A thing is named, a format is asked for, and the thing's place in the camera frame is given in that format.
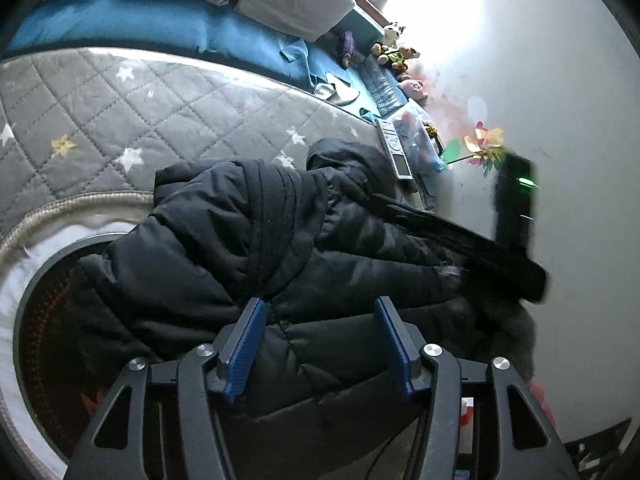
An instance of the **jacket hood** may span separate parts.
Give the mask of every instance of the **jacket hood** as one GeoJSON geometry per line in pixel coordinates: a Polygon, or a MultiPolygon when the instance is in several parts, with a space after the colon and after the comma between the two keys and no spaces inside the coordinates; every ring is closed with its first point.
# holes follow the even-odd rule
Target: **jacket hood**
{"type": "Polygon", "coordinates": [[[373,146],[324,137],[309,148],[308,170],[334,168],[367,194],[396,195],[396,175],[386,156],[373,146]]]}

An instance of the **stuffed animal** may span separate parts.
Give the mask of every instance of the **stuffed animal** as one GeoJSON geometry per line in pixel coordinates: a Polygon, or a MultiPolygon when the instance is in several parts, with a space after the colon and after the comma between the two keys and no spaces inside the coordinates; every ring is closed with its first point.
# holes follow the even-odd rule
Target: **stuffed animal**
{"type": "Polygon", "coordinates": [[[424,83],[422,81],[416,81],[415,79],[404,79],[398,83],[398,88],[404,92],[404,95],[419,101],[427,97],[427,92],[424,91],[424,83]]]}
{"type": "Polygon", "coordinates": [[[409,59],[418,59],[420,57],[420,52],[408,46],[399,46],[398,52],[402,54],[402,57],[404,57],[405,61],[409,59]]]}
{"type": "Polygon", "coordinates": [[[376,43],[371,47],[371,53],[377,56],[380,65],[390,67],[396,76],[400,76],[409,70],[409,67],[405,63],[407,59],[418,59],[420,57],[420,52],[414,48],[407,46],[390,48],[381,43],[376,43]]]}
{"type": "Polygon", "coordinates": [[[384,34],[380,43],[388,46],[389,48],[395,48],[400,39],[400,34],[404,32],[405,27],[400,27],[398,22],[393,22],[387,25],[383,30],[384,34]]]}
{"type": "Polygon", "coordinates": [[[353,41],[353,34],[350,30],[340,30],[338,32],[338,47],[336,52],[338,54],[338,61],[340,66],[347,70],[349,63],[353,58],[353,53],[356,50],[355,42],[353,41]]]}

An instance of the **grey mattress cover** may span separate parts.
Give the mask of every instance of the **grey mattress cover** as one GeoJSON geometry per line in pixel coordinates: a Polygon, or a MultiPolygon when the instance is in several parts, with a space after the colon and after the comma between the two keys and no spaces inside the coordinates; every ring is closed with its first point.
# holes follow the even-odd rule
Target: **grey mattress cover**
{"type": "Polygon", "coordinates": [[[152,190],[201,157],[303,169],[321,137],[380,147],[375,127],[234,68],[144,51],[57,50],[0,64],[0,240],[33,209],[85,192],[152,190]]]}

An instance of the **remote control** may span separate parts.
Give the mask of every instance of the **remote control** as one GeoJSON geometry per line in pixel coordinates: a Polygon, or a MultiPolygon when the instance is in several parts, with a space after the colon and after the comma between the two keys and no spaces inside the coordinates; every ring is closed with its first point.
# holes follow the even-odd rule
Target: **remote control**
{"type": "Polygon", "coordinates": [[[406,155],[393,121],[377,119],[376,124],[382,143],[386,146],[386,152],[389,154],[391,165],[396,172],[396,177],[398,180],[412,180],[414,176],[411,174],[409,163],[406,160],[406,155]]]}

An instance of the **pink plush toy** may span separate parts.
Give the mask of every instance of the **pink plush toy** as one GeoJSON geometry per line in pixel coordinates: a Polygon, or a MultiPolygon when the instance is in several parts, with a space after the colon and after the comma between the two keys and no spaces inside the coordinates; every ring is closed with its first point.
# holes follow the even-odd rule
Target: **pink plush toy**
{"type": "Polygon", "coordinates": [[[416,81],[415,79],[404,79],[398,83],[398,87],[404,92],[404,95],[419,101],[427,97],[427,92],[424,91],[424,83],[422,81],[416,81]]]}

